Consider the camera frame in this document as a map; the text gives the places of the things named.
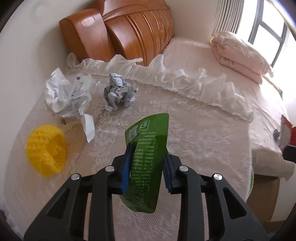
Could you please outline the white paper bag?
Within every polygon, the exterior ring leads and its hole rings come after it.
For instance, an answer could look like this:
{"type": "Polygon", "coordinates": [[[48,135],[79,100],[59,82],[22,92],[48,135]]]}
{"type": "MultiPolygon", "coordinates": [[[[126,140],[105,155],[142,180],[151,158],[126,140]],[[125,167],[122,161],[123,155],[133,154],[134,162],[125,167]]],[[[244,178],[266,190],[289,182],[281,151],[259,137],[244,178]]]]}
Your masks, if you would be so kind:
{"type": "Polygon", "coordinates": [[[74,80],[68,80],[57,68],[46,81],[45,102],[47,109],[59,120],[62,131],[71,130],[81,124],[86,140],[91,142],[95,136],[93,116],[86,113],[92,96],[90,90],[95,87],[91,75],[78,73],[74,80]]]}

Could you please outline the white lace tablecloth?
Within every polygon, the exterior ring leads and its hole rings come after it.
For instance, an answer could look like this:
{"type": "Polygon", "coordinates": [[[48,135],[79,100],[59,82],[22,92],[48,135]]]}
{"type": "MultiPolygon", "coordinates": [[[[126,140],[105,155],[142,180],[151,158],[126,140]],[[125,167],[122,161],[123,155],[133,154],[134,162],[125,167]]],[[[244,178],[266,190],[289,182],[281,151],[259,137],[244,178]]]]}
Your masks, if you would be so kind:
{"type": "Polygon", "coordinates": [[[94,139],[88,142],[79,121],[65,127],[41,96],[18,132],[6,169],[4,213],[13,231],[25,231],[73,173],[88,176],[110,165],[125,152],[129,141],[151,135],[152,115],[169,115],[166,147],[184,165],[210,176],[220,173],[246,200],[250,193],[252,160],[249,124],[253,113],[238,93],[231,70],[218,73],[219,63],[208,57],[189,72],[182,61],[170,64],[157,56],[150,66],[116,57],[109,63],[69,55],[68,77],[91,74],[97,82],[88,113],[93,117],[94,139]],[[26,146],[38,127],[53,125],[65,134],[67,161],[59,174],[44,177],[29,163],[26,146]]]}

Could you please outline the wooden side panel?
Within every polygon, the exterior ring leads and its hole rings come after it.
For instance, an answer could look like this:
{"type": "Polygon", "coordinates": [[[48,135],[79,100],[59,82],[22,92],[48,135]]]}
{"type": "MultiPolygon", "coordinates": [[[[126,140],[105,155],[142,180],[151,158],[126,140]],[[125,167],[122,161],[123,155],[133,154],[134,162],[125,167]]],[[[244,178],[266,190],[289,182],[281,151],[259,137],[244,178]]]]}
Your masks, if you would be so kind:
{"type": "Polygon", "coordinates": [[[78,61],[87,58],[108,62],[115,50],[104,21],[97,9],[86,9],[72,14],[59,22],[68,52],[78,61]]]}

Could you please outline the pink bed sheet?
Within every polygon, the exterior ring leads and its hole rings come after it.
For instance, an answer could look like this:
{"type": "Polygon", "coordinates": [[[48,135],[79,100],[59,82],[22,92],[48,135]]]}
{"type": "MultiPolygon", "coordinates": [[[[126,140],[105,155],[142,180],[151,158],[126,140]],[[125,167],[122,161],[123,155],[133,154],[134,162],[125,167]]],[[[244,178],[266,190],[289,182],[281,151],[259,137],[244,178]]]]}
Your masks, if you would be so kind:
{"type": "Polygon", "coordinates": [[[235,91],[245,99],[253,113],[249,125],[252,166],[255,174],[289,179],[295,173],[295,163],[283,158],[273,138],[280,129],[281,117],[287,109],[276,89],[266,80],[261,85],[218,63],[210,46],[184,38],[173,38],[163,51],[164,65],[172,70],[183,69],[189,76],[204,68],[210,77],[226,75],[235,91]]]}

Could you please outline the wooden headboard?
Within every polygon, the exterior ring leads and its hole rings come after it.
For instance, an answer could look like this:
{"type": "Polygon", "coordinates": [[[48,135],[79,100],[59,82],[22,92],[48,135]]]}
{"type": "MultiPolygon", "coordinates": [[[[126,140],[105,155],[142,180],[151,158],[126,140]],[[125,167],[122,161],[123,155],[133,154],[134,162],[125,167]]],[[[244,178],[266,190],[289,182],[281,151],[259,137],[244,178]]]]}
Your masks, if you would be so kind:
{"type": "Polygon", "coordinates": [[[148,66],[174,36],[171,9],[166,1],[95,1],[116,54],[142,58],[148,66]]]}

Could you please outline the yellow foam net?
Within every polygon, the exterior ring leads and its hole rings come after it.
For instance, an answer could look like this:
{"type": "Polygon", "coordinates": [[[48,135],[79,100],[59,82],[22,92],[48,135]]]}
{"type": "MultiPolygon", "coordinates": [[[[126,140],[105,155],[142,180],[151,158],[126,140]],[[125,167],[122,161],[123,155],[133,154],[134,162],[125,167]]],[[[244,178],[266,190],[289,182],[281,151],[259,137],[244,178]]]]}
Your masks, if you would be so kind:
{"type": "Polygon", "coordinates": [[[67,144],[62,130],[53,125],[36,128],[28,137],[26,156],[42,176],[59,174],[67,159],[67,144]]]}

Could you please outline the crumpled newspaper ball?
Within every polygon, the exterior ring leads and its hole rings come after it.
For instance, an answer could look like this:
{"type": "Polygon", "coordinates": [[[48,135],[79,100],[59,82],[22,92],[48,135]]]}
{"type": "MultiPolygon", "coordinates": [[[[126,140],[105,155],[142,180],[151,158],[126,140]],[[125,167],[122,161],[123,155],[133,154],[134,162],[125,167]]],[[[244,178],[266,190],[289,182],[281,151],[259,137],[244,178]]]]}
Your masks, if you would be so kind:
{"type": "Polygon", "coordinates": [[[124,76],[110,73],[109,84],[103,94],[106,101],[105,109],[113,111],[118,110],[120,106],[128,108],[135,101],[137,91],[138,87],[135,83],[130,84],[124,76]]]}

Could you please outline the folded pink quilt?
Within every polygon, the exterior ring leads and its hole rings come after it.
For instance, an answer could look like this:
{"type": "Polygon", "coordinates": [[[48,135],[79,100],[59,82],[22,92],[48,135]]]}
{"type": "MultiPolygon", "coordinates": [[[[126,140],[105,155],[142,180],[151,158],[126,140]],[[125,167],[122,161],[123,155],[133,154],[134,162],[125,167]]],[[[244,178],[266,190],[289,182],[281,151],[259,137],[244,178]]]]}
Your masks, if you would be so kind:
{"type": "Polygon", "coordinates": [[[217,61],[257,84],[262,84],[262,76],[273,76],[273,69],[266,59],[248,42],[232,32],[216,32],[210,38],[211,50],[217,61]]]}

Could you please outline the dark green snack wrapper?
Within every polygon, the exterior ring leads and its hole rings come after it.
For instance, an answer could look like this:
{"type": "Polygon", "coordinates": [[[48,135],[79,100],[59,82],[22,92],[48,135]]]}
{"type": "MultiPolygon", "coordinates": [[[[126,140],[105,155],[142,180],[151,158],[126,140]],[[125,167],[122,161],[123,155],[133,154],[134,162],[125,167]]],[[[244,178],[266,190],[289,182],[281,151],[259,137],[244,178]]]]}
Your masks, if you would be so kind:
{"type": "Polygon", "coordinates": [[[133,144],[132,168],[124,204],[135,212],[154,213],[164,166],[169,114],[158,113],[136,122],[125,131],[125,142],[133,144]]]}

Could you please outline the white window radiator grille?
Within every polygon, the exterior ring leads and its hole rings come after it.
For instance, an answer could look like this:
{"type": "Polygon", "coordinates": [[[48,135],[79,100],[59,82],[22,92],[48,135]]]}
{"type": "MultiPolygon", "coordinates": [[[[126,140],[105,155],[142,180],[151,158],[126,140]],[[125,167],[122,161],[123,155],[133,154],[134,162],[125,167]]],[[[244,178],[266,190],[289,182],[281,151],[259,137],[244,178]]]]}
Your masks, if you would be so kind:
{"type": "Polygon", "coordinates": [[[212,35],[220,31],[237,33],[243,6],[244,0],[219,0],[212,35]]]}

